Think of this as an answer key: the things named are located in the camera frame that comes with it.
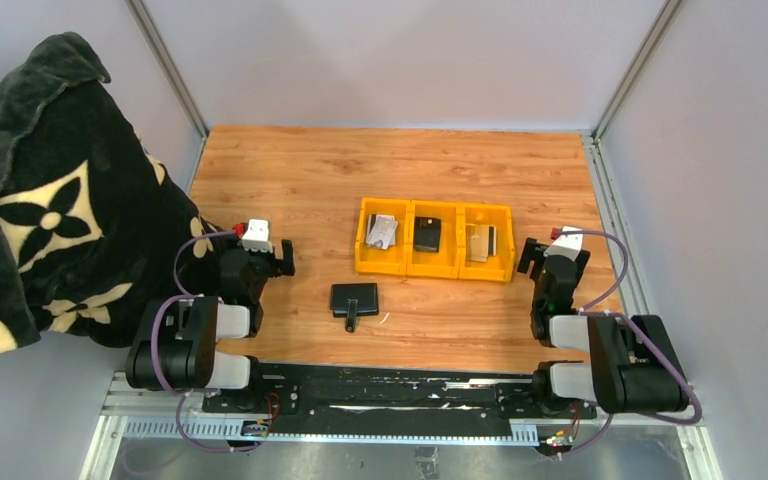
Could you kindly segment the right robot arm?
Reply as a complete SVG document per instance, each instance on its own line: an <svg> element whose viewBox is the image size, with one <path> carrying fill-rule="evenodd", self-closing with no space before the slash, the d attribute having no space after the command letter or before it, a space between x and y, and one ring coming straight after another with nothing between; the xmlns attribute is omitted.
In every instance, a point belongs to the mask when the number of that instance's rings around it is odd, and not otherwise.
<svg viewBox="0 0 768 480"><path fill-rule="evenodd" d="M551 244L527 239L518 272L534 282L530 324L549 348L588 354L586 362L541 363L531 380L531 403L544 417L556 417L574 401L608 414L641 414L679 424L679 413L701 407L657 315L592 312L574 304L589 254L576 230L559 232Z"/></svg>

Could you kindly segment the black leather card holder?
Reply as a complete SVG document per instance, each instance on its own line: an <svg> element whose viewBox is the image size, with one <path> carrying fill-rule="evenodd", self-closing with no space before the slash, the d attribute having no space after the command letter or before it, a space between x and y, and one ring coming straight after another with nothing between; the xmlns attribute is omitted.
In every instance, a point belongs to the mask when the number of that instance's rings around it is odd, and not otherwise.
<svg viewBox="0 0 768 480"><path fill-rule="evenodd" d="M358 318L379 314L376 283L347 283L331 286L329 308L335 318L344 318L344 330L354 333Z"/></svg>

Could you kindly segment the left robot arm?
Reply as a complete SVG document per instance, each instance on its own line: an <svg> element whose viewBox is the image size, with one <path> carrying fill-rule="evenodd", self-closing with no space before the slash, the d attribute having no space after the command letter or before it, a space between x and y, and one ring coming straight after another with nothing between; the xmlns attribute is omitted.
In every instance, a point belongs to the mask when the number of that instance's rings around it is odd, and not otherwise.
<svg viewBox="0 0 768 480"><path fill-rule="evenodd" d="M228 391L239 411L258 411L267 389L257 379L257 359L221 353L217 344L259 333L267 281L295 274L293 242L283 239L280 247L278 258L238 241L219 257L216 293L181 293L150 302L127 356L128 384L171 393Z"/></svg>

